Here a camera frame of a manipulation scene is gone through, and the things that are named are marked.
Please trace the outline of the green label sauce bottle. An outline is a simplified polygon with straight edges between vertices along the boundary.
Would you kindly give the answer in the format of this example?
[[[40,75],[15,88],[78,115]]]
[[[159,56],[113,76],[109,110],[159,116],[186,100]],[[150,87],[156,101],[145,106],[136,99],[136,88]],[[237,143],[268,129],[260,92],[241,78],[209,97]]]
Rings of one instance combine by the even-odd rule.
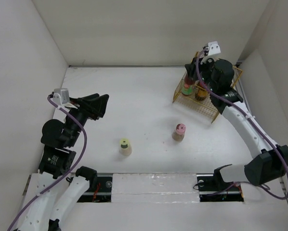
[[[188,76],[188,74],[185,74],[182,87],[181,87],[181,93],[183,95],[191,95],[193,92],[193,86],[195,84],[195,81]]]

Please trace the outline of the red lid sauce jar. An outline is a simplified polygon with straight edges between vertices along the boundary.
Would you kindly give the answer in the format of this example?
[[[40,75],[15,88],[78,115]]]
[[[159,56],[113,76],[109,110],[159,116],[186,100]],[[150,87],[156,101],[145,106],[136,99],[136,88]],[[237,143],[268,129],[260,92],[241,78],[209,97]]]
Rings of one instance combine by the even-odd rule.
[[[203,88],[200,82],[195,86],[195,99],[197,101],[203,101],[207,98],[208,92]]]

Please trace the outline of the yellow cap spice shaker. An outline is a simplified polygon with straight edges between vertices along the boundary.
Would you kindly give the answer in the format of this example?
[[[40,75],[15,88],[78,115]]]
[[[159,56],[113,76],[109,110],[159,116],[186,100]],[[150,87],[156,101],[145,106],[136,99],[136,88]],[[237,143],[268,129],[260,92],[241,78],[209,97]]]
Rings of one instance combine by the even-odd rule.
[[[132,153],[131,143],[127,138],[122,138],[119,142],[119,152],[124,156],[129,156]]]

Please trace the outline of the pink cap spice shaker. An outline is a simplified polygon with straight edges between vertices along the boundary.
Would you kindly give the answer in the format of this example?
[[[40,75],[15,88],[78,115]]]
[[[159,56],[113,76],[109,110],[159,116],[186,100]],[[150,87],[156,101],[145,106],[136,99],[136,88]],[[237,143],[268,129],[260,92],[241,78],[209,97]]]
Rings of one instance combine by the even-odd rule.
[[[184,139],[185,131],[186,131],[185,124],[183,123],[178,124],[174,132],[172,133],[172,138],[177,142],[181,142]]]

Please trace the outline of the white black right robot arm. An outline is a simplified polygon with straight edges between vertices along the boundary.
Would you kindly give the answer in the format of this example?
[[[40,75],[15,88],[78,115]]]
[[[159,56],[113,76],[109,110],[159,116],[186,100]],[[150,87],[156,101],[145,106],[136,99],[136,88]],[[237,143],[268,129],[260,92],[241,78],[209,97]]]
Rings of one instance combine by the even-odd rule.
[[[265,183],[282,176],[288,179],[288,146],[281,146],[268,136],[251,115],[241,95],[232,87],[235,74],[232,64],[224,59],[195,57],[185,68],[188,79],[208,91],[213,106],[235,128],[252,158],[247,164],[227,164],[215,169],[201,186],[222,192],[236,183],[247,182],[263,188]]]

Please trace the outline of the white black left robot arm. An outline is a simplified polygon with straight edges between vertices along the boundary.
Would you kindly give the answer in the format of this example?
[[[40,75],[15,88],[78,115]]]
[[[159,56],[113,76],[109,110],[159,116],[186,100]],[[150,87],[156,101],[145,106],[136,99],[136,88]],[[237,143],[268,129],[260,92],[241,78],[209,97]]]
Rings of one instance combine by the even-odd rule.
[[[15,216],[10,231],[59,231],[75,203],[96,188],[97,171],[81,166],[88,135],[88,120],[104,117],[109,95],[98,93],[71,98],[68,89],[55,89],[47,101],[65,115],[64,121],[48,120],[42,127],[43,154],[38,167],[34,197]]]

